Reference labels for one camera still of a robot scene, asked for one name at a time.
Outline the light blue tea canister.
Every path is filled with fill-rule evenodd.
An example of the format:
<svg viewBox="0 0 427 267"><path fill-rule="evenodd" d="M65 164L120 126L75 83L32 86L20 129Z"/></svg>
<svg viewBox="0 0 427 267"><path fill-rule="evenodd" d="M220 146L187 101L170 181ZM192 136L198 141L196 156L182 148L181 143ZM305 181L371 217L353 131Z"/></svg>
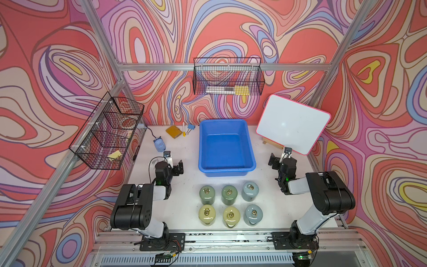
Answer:
<svg viewBox="0 0 427 267"><path fill-rule="evenodd" d="M248 181L242 188L242 198L247 202L252 202L259 194L259 187L255 182Z"/></svg>

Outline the green tea canister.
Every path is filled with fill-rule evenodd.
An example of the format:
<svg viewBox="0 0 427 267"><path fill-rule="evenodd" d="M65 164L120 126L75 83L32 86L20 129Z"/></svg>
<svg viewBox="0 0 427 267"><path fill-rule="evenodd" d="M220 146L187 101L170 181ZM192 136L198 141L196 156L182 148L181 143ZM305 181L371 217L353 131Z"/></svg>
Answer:
<svg viewBox="0 0 427 267"><path fill-rule="evenodd" d="M199 196L203 205L212 205L215 202L215 189L205 185L200 189Z"/></svg>
<svg viewBox="0 0 427 267"><path fill-rule="evenodd" d="M221 191L221 200L227 205L233 205L238 197L237 189L232 185L226 185Z"/></svg>

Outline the yellow-green tea canister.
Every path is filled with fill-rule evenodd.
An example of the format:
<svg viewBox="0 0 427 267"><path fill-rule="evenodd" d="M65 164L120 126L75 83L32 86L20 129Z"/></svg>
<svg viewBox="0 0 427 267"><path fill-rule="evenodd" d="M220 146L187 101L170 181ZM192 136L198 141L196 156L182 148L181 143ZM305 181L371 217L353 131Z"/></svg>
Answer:
<svg viewBox="0 0 427 267"><path fill-rule="evenodd" d="M241 218L239 210L234 206L228 206L223 212L223 221L228 228L237 226Z"/></svg>
<svg viewBox="0 0 427 267"><path fill-rule="evenodd" d="M199 210L199 220L205 226L210 226L216 218L216 210L212 205L204 205Z"/></svg>

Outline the blue-grey tea canister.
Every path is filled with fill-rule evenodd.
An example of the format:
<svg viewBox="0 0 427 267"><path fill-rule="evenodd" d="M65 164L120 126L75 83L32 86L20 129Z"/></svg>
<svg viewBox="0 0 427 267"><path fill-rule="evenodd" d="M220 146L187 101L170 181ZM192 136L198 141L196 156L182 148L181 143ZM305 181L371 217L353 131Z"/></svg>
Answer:
<svg viewBox="0 0 427 267"><path fill-rule="evenodd" d="M243 218L248 226L254 227L263 219L263 211L259 206L251 204L246 208Z"/></svg>

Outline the green tea canister back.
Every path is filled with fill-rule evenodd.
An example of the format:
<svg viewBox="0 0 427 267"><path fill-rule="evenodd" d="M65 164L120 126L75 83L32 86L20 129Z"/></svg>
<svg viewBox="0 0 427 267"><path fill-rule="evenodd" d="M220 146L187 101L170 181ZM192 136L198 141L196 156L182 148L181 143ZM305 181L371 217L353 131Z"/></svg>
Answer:
<svg viewBox="0 0 427 267"><path fill-rule="evenodd" d="M221 191L221 200L227 205L233 205L238 197L237 189L232 185L226 185Z"/></svg>

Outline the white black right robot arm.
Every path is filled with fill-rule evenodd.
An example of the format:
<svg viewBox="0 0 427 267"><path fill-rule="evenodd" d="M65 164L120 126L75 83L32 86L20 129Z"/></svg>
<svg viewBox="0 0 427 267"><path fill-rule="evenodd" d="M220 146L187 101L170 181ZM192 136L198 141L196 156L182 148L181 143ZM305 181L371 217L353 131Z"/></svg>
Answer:
<svg viewBox="0 0 427 267"><path fill-rule="evenodd" d="M311 195L312 206L291 225L288 239L294 243L315 238L317 231L329 219L356 206L352 192L334 171L307 172L303 178L297 178L297 160L290 153L284 153L281 157L271 154L268 165L278 172L276 181L282 193Z"/></svg>

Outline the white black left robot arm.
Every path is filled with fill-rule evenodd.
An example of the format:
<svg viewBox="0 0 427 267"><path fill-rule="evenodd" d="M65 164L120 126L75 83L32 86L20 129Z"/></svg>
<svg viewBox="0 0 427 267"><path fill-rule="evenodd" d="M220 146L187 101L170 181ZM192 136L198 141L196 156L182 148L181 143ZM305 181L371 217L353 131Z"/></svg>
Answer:
<svg viewBox="0 0 427 267"><path fill-rule="evenodd" d="M183 173L182 161L175 166L160 161L155 165L153 182L123 185L110 217L111 228L133 230L151 239L167 239L169 228L153 217L153 202L169 199L172 178Z"/></svg>

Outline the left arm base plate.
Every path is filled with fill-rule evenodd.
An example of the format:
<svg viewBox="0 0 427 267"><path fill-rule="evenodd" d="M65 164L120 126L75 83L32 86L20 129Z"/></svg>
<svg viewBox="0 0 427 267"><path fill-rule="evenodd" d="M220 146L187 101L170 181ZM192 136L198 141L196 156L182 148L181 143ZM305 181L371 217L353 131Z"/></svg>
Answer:
<svg viewBox="0 0 427 267"><path fill-rule="evenodd" d="M143 237L139 243L140 251L172 251L181 252L185 248L185 233L169 233L167 238Z"/></svg>

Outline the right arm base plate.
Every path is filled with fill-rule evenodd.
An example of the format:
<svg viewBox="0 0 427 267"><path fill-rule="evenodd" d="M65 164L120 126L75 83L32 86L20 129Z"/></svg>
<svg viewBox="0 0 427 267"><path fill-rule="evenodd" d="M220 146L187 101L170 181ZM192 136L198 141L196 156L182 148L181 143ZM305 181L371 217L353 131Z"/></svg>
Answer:
<svg viewBox="0 0 427 267"><path fill-rule="evenodd" d="M272 232L275 250L317 250L317 235L303 235L294 231Z"/></svg>

